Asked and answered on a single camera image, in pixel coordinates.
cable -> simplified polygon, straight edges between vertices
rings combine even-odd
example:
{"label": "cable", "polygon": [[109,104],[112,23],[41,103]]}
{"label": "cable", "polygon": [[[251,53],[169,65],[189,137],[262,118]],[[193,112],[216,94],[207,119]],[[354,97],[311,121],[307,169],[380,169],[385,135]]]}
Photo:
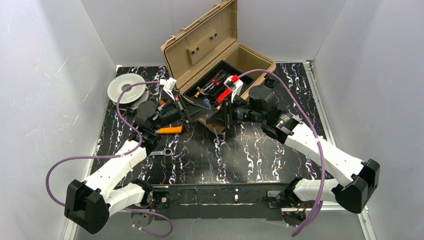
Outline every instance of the cable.
{"label": "cable", "polygon": [[[247,72],[244,72],[244,73],[240,74],[238,76],[238,78],[241,79],[242,77],[244,77],[244,76],[246,76],[248,74],[254,73],[254,72],[267,73],[267,74],[273,76],[274,78],[278,79],[278,81],[284,87],[284,89],[286,90],[286,92],[288,93],[288,95],[290,96],[290,98],[293,100],[294,104],[296,104],[296,107],[299,110],[299,112],[302,115],[302,117],[305,119],[305,121],[309,125],[310,129],[312,130],[313,136],[316,139],[318,139],[318,134],[317,134],[317,131],[315,130],[314,124],[311,122],[311,120],[308,118],[308,116],[306,115],[306,113],[304,112],[304,110],[301,108],[301,106],[299,105],[298,101],[296,101],[295,97],[290,92],[290,89],[287,87],[287,85],[275,73],[273,73],[271,71],[268,71],[268,70],[264,70],[264,69],[253,69],[253,70],[250,70],[250,71],[247,71]],[[319,184],[318,194],[316,195],[315,202],[314,202],[314,204],[312,206],[312,210],[310,211],[309,215],[306,217],[305,221],[303,221],[298,227],[296,227],[296,229],[293,231],[293,233],[291,233],[291,236],[292,237],[295,237],[297,234],[299,234],[302,231],[302,229],[304,227],[306,227],[307,225],[309,225],[310,223],[312,223],[315,220],[315,218],[317,217],[317,215],[320,213],[321,207],[323,206],[323,201],[321,201],[321,195],[323,194],[324,180],[326,179],[326,168],[325,168],[325,160],[324,160],[324,154],[323,154],[323,147],[321,146],[320,141],[317,141],[316,142],[316,145],[318,145],[319,157],[320,157],[320,160],[321,160],[321,182]]]}
{"label": "cable", "polygon": [[151,235],[153,235],[155,237],[158,237],[158,238],[167,237],[174,230],[174,225],[173,225],[172,221],[169,218],[167,218],[166,216],[162,215],[162,214],[159,214],[159,213],[154,212],[154,211],[147,211],[147,210],[140,210],[140,209],[131,209],[131,208],[125,208],[124,210],[129,211],[129,212],[132,212],[132,213],[136,213],[136,214],[150,214],[150,215],[158,216],[158,217],[160,217],[162,219],[165,219],[169,223],[169,225],[171,226],[171,228],[170,228],[170,230],[166,234],[163,234],[163,235],[154,233],[154,232],[150,231],[149,229],[145,229],[145,228],[143,228],[143,227],[141,227],[141,226],[136,225],[136,224],[133,223],[133,226],[136,226],[140,230],[143,230],[146,233],[149,233],[149,234],[151,234]]}
{"label": "cable", "polygon": [[[145,82],[138,82],[138,83],[135,83],[135,84],[129,85],[129,86],[127,86],[127,87],[126,87],[126,88],[122,91],[122,93],[119,95],[119,97],[118,97],[118,99],[117,99],[117,101],[116,101],[116,113],[117,113],[118,117],[121,119],[121,121],[122,121],[125,125],[127,125],[128,127],[130,127],[130,128],[131,128],[131,129],[132,129],[135,133],[137,133],[138,138],[139,138],[139,142],[138,142],[137,146],[135,146],[133,149],[131,149],[131,150],[129,150],[129,151],[127,151],[127,152],[123,153],[122,155],[124,155],[124,156],[125,156],[125,155],[128,155],[128,154],[131,154],[131,153],[133,153],[135,150],[137,150],[137,149],[138,149],[138,148],[142,145],[143,137],[142,137],[142,134],[140,133],[140,131],[138,131],[135,127],[133,127],[133,126],[131,125],[131,123],[127,122],[127,120],[125,120],[125,118],[122,116],[121,111],[120,111],[120,101],[121,101],[121,98],[123,97],[124,93],[126,93],[126,92],[130,89],[130,88],[133,88],[133,87],[135,87],[135,86],[138,86],[138,85],[144,85],[144,84],[159,84],[159,83],[160,83],[159,81],[145,81]],[[45,188],[46,188],[46,190],[47,190],[48,195],[50,196],[50,198],[51,198],[51,199],[52,199],[55,203],[59,204],[60,206],[65,207],[65,204],[64,204],[63,202],[61,202],[60,200],[58,200],[58,199],[57,199],[57,198],[53,195],[52,190],[50,189],[50,175],[52,174],[53,170],[54,170],[57,166],[59,166],[60,164],[63,164],[63,163],[65,163],[65,162],[67,162],[67,161],[76,160],[76,159],[102,159],[102,160],[115,159],[115,158],[120,158],[120,157],[122,157],[122,155],[107,155],[107,156],[71,156],[71,157],[67,157],[67,158],[65,158],[65,159],[62,159],[62,160],[60,160],[60,161],[56,162],[53,166],[51,166],[51,168],[48,170],[48,172],[47,172],[47,174],[46,174],[46,176],[45,176]],[[160,235],[160,234],[154,233],[154,232],[152,232],[152,231],[150,231],[150,230],[148,230],[148,229],[144,229],[144,228],[143,228],[145,232],[147,232],[147,233],[149,233],[149,234],[151,234],[151,235],[153,235],[153,236],[155,236],[155,237],[158,237],[158,238],[164,238],[164,237],[168,236],[169,234],[171,234],[171,232],[172,232],[172,231],[173,231],[173,229],[174,229],[174,226],[173,226],[173,224],[172,224],[171,220],[170,220],[169,218],[167,218],[166,216],[162,215],[162,214],[159,214],[159,213],[156,213],[156,212],[152,212],[152,211],[137,210],[137,209],[129,209],[129,208],[125,208],[125,210],[130,211],[130,212],[134,212],[134,213],[142,213],[142,214],[155,215],[155,216],[158,216],[158,217],[160,217],[160,218],[165,219],[166,221],[168,221],[168,223],[169,223],[169,224],[170,224],[170,226],[171,226],[171,229],[169,230],[169,232],[168,232],[167,234],[164,234],[164,235]]]}

white wall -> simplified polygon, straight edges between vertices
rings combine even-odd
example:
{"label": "white wall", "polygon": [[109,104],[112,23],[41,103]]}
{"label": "white wall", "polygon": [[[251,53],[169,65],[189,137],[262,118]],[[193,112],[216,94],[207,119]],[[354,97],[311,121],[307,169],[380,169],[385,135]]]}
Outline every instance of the white wall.
{"label": "white wall", "polygon": [[381,164],[378,239],[423,239],[424,1],[348,0],[314,62],[336,143]]}
{"label": "white wall", "polygon": [[[58,160],[93,150],[115,66],[80,1],[0,2],[0,233],[60,239],[64,208],[47,195]],[[52,174],[62,201],[86,160]]]}
{"label": "white wall", "polygon": [[[220,0],[81,0],[112,60],[164,65],[160,47]],[[238,0],[238,42],[275,61],[314,59],[346,0]]]}

toolbox compartment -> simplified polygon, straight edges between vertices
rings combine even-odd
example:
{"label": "toolbox compartment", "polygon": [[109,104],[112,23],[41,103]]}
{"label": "toolbox compartment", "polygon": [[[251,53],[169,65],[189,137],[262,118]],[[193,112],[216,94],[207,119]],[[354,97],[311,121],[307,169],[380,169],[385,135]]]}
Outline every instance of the toolbox compartment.
{"label": "toolbox compartment", "polygon": [[[212,10],[186,28],[171,36],[160,48],[169,76],[176,79],[174,89],[195,99],[193,95],[213,78],[218,71],[239,75],[253,69],[273,72],[276,63],[266,56],[237,43],[237,0],[222,0]],[[241,98],[247,99],[249,89],[260,85],[266,73],[254,72],[243,77]],[[209,130],[207,116],[199,121]],[[218,133],[224,127],[216,126]]]}

perforated disc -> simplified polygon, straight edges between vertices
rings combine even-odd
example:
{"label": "perforated disc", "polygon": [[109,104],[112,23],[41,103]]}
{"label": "perforated disc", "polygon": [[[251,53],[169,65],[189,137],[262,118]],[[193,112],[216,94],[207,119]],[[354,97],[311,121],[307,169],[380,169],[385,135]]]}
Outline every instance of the perforated disc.
{"label": "perforated disc", "polygon": [[[145,82],[144,78],[135,73],[120,75],[109,84],[109,87],[107,88],[107,95],[109,96],[110,100],[116,103],[118,101],[119,95],[126,87],[141,82]],[[138,100],[145,92],[145,89],[146,85],[132,87],[130,90],[123,94],[120,103],[129,104]]]}

robotic arm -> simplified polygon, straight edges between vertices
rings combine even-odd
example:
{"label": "robotic arm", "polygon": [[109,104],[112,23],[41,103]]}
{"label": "robotic arm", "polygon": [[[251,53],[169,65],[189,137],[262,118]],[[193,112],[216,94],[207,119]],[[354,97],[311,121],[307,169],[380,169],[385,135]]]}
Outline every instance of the robotic arm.
{"label": "robotic arm", "polygon": [[[322,137],[315,139],[300,118],[278,109],[276,96],[265,85],[252,87],[249,101],[243,100],[238,96],[242,85],[237,77],[230,76],[225,81],[227,89],[217,99],[218,107],[213,110],[171,91],[172,87],[165,89],[172,99],[164,105],[143,102],[135,117],[135,127],[142,133],[141,147],[132,154],[123,155],[139,142],[138,136],[133,134],[118,151],[121,157],[110,159],[83,181],[72,181],[66,192],[64,215],[95,234],[116,212],[134,204],[151,204],[153,189],[145,181],[136,179],[123,188],[114,188],[155,149],[161,138],[156,130],[177,120],[191,123],[205,116],[210,116],[207,124],[226,128],[237,122],[261,123],[267,136],[303,153],[317,164],[321,161],[316,141],[320,141],[325,152],[326,170],[334,177],[325,180],[321,200],[336,202],[352,213],[360,213],[378,186],[380,165],[373,159],[365,162],[350,156]],[[295,178],[277,196],[266,200],[275,208],[296,206],[314,200],[319,187],[320,180]]]}

